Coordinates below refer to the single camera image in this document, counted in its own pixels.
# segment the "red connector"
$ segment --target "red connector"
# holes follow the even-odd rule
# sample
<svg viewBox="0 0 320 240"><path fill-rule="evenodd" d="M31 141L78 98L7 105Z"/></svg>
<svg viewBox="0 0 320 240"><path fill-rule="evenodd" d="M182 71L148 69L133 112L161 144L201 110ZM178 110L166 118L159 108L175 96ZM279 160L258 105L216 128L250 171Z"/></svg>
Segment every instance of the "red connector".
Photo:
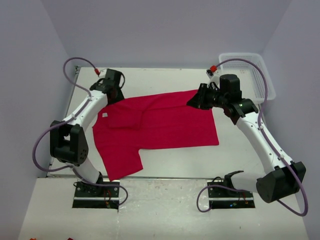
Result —
<svg viewBox="0 0 320 240"><path fill-rule="evenodd" d="M210 70L211 70L211 72L214 73L215 71L217 71L217 67L215 65L213 65L210 67Z"/></svg>
<svg viewBox="0 0 320 240"><path fill-rule="evenodd" d="M97 74L98 76L100 75L100 71L98 70L98 68L94 69L95 74Z"/></svg>

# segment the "white surface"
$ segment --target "white surface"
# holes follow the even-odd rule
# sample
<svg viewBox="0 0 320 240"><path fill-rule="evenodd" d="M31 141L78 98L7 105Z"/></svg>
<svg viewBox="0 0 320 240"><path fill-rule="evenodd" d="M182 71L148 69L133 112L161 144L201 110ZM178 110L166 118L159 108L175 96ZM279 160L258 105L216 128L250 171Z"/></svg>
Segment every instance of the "white surface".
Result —
<svg viewBox="0 0 320 240"><path fill-rule="evenodd" d="M200 83L208 83L205 69L164 69L164 68L115 68L122 71L126 81L123 87L125 98L187 91L198 89ZM247 72L237 72L243 89L243 96L252 91L251 81L246 79ZM98 80L90 67L82 67L77 80L81 86L89 88ZM78 107L86 97L86 92L74 90L68 114ZM227 173L244 170L246 172L263 173L263 167L245 135L233 125L222 109L214 108L213 116L219 138L219 146L187 147L174 149L140 150L143 170L133 174L135 177L168 177L168 178L212 178ZM102 159L94 144L92 126L85 135L89 145L88 158L92 164L107 175ZM63 166L55 160L52 168ZM53 175L73 175L64 169Z"/></svg>
<svg viewBox="0 0 320 240"><path fill-rule="evenodd" d="M266 84L268 87L268 100L273 100L276 97L276 92L274 89L274 85L272 84L272 80L269 76L268 69L266 67L266 64L261 57L261 55L257 53L249 53L249 52L231 52L231 53L222 53L219 55L219 62L228 60L228 59L245 59L253 64L257 65L261 71L263 72L263 75L266 80ZM244 61L229 61L220 66L222 73L226 74L226 70L246 70L250 72L250 80L252 81L253 89L254 89L254 96L246 97L250 98L254 103L261 104L265 100L265 85L264 80L261 76L261 74L258 72L258 70L250 65L249 63L246 63Z"/></svg>
<svg viewBox="0 0 320 240"><path fill-rule="evenodd" d="M306 167L304 223L312 240L320 239L319 13L319 0L292 0L262 54L277 93L265 111L267 124L281 147ZM303 209L300 193L297 199Z"/></svg>
<svg viewBox="0 0 320 240"><path fill-rule="evenodd" d="M70 57L127 68L206 68L221 53L261 53L291 2L41 1Z"/></svg>
<svg viewBox="0 0 320 240"><path fill-rule="evenodd" d="M72 208L76 179L38 179L19 240L307 240L303 219L254 194L256 208L196 207L205 180L124 179L129 198L119 209ZM294 195L285 202L297 208ZM208 207L207 192L200 207Z"/></svg>

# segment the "white tabletop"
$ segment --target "white tabletop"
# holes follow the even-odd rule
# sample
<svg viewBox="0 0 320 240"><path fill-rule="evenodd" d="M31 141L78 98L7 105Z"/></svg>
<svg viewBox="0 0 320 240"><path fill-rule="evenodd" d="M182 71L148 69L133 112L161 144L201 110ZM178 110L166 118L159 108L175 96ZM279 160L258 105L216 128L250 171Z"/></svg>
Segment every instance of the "white tabletop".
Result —
<svg viewBox="0 0 320 240"><path fill-rule="evenodd" d="M125 98L188 91L198 89L200 83L209 81L205 69L164 69L164 68L114 68L124 73ZM254 90L250 75L245 71L235 72L240 78L243 97L253 97ZM82 67L77 79L81 86L89 88L99 78L91 67ZM86 93L75 88L68 114L86 97ZM214 108L213 116L219 138L219 146L187 147L174 149L139 151L143 170L134 177L160 178L213 178L227 173L244 170L263 174L263 167L255 150L244 134L233 125L222 109ZM102 159L94 144L91 123L85 135L89 145L89 159L104 176L107 175ZM56 159L52 168L63 166ZM72 175L68 170L51 173L54 176Z"/></svg>
<svg viewBox="0 0 320 240"><path fill-rule="evenodd" d="M307 240L302 217L253 194L256 208L201 213L203 179L123 179L129 198L114 209L72 208L75 178L38 178L19 240ZM296 197L284 201L298 209ZM207 191L200 207L208 207Z"/></svg>

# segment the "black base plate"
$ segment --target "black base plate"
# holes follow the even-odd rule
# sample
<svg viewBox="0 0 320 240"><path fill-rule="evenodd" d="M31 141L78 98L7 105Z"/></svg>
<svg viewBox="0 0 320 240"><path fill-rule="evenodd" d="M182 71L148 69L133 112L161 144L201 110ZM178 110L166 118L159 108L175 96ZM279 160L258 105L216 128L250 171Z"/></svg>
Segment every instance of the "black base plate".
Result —
<svg viewBox="0 0 320 240"><path fill-rule="evenodd" d="M209 181L207 185L224 186L224 183L223 180L215 182ZM223 188L213 187L208 188L208 197L211 209L254 209L256 207L253 200L254 196L249 191L232 192Z"/></svg>
<svg viewBox="0 0 320 240"><path fill-rule="evenodd" d="M119 185L120 182L104 181L102 184L114 185L104 187L97 193L92 193L82 187L81 182L76 182L72 208L74 209L119 209Z"/></svg>

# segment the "cable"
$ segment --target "cable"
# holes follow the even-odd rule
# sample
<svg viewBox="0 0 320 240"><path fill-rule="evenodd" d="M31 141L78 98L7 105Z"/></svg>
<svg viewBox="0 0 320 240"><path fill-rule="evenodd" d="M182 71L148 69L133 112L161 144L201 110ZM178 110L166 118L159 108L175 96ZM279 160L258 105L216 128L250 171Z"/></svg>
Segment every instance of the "cable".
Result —
<svg viewBox="0 0 320 240"><path fill-rule="evenodd" d="M213 85L215 87L215 89L217 89L218 91L220 91L220 88L217 86L217 84L215 82L213 82Z"/></svg>
<svg viewBox="0 0 320 240"><path fill-rule="evenodd" d="M35 144L34 144L33 149L32 149L32 161L33 161L34 165L35 165L38 169L40 169L41 171L44 171L44 172L47 172L47 173L52 173L52 172L60 171L60 170L62 170L62 169L70 168L70 169L72 169L72 171L74 172L74 174L75 174L79 179L81 179L84 183L86 183L86 184L89 184L89 185L92 185L92 186L96 186L96 187L113 188L113 187L115 187L115 186L112 185L112 184L98 184L98 183L93 183L93 182L90 182L90 181L84 179L84 178L77 172L77 170L76 170L73 166L67 165L67 166L63 166L63 167L56 168L56 169L47 169L47 168L44 168L44 167L40 166L40 164L38 163L38 161L37 161L37 159L36 159L36 151L37 151L37 147L38 147L39 142L41 141L41 139L42 139L47 133L49 133L51 130L56 129L56 128L59 128L59 127L61 127L61 126L63 126L63 125L66 125L66 124L70 123L71 121L73 121L73 120L83 111L83 109L85 109L85 107L86 107L86 106L88 105L88 103L90 102L91 92L90 92L88 89L86 89L85 87L80 86L80 85L76 84L75 82L73 82L73 81L69 78L69 76L67 75L66 65L67 65L68 62L70 62L70 61L72 61L72 60L83 60L83 61L89 63L89 64L93 67L94 72L95 72L98 76L99 76L99 74L100 74L100 72L99 72L99 70L96 68L96 66L95 66L91 61L89 61L89 60L87 60L87 59L85 59L85 58L83 58L83 57L71 57L71 58L67 59L67 60L64 62L63 67L62 67L62 71L63 71L63 75L65 76L65 78L66 78L72 85L74 85L75 87L78 87L78 88L86 91L86 92L88 93L88 96L89 96L89 97L87 98L87 100L86 100L86 102L84 103L84 105L83 105L83 106L74 114L74 116L72 116L69 120L60 122L60 123L57 124L57 125L54 125L54 126L49 127L47 130L45 130L45 131L38 137L38 139L35 141ZM120 206L120 205L124 204L125 201L127 201L129 194L128 194L128 191L127 191L123 186L119 185L118 187L121 188L121 189L123 189L124 192L125 192L125 194L126 194L124 201L121 202L121 203L119 203L119 206Z"/></svg>
<svg viewBox="0 0 320 240"><path fill-rule="evenodd" d="M106 190L105 189L103 190L103 199L104 199L106 208L109 209L110 208L111 193L110 193L109 189L108 189L107 192L108 192L108 195L109 195L109 200L108 201L106 200Z"/></svg>
<svg viewBox="0 0 320 240"><path fill-rule="evenodd" d="M248 202L246 201L246 195L244 192L242 192L242 196L243 196L243 199L244 199L244 204L248 204Z"/></svg>
<svg viewBox="0 0 320 240"><path fill-rule="evenodd" d="M215 180L217 180L217 179L220 179L220 180L222 181L222 177L216 176L216 177L212 180L212 183L213 183Z"/></svg>
<svg viewBox="0 0 320 240"><path fill-rule="evenodd" d="M237 203L239 203L239 202L240 202L241 193L242 193L242 192L240 192L240 193L239 193L238 201L236 201Z"/></svg>
<svg viewBox="0 0 320 240"><path fill-rule="evenodd" d="M270 141L270 139L268 138L266 132L264 131L263 129L263 126L261 126L261 119L262 119L262 114L266 108L266 104L267 104L267 99L268 99L268 85L267 85L267 80L266 80L266 77L264 75L264 73L261 71L261 69L256 65L254 64L253 62L251 61L248 61L246 59L242 59L242 58L230 58L230 59L227 59L227 60L224 60L222 62L220 62L219 64L217 64L216 66L212 66L212 69L217 69L219 66L221 66L222 64L224 63L227 63L227 62L230 62L230 61L242 61L242 62L245 62L245 63L248 63L250 65L252 65L261 75L262 79L263 79L263 83L264 83L264 89L265 89L265 94L264 94L264 101L263 101L263 105L261 107L261 110L258 114L258 126L260 128L260 131L264 137L264 139L266 140L266 142L269 144L269 146L271 147L271 149L276 153L276 155L278 156L278 158L283 162L283 164L289 169L289 171L291 172L291 174L293 175L295 181L297 182L300 190L301 190L301 193L302 193L302 197L303 197L303 201L304 201L304 211L302 213L300 212L297 212L295 211L294 209L292 209L291 207L289 207L287 204L285 204L283 201L281 200L277 200L281 205L283 205L285 208L287 208L288 210L290 210L292 213L300 216L300 217L304 217L305 215L307 215L308 213L308 210L309 210L309 203L308 203L308 198L307 198L307 194L306 194L306 191L304 189L304 186L302 185L299 177L297 176L297 174L295 173L295 171L292 169L292 167L287 163L287 161L285 161L285 159L283 157L281 157L281 154L280 152L278 152L278 150L276 149L276 147L272 144L272 142ZM211 185L211 188L218 188L218 187L221 187L221 186L218 186L218 185ZM198 195L198 198L197 198L197 207L198 207L198 210L200 211L199 209L199 197L200 197L200 194L203 192L203 190L205 190L207 188L203 188L199 195ZM232 188L226 188L230 191L234 191L234 192L243 192L243 190L235 190L235 189L232 189Z"/></svg>
<svg viewBox="0 0 320 240"><path fill-rule="evenodd" d="M122 89L122 88L124 87L125 82L126 82L126 77L125 77L125 75L124 75L123 73L121 73L121 75L122 75L122 77L123 77L123 83L122 83L120 89Z"/></svg>

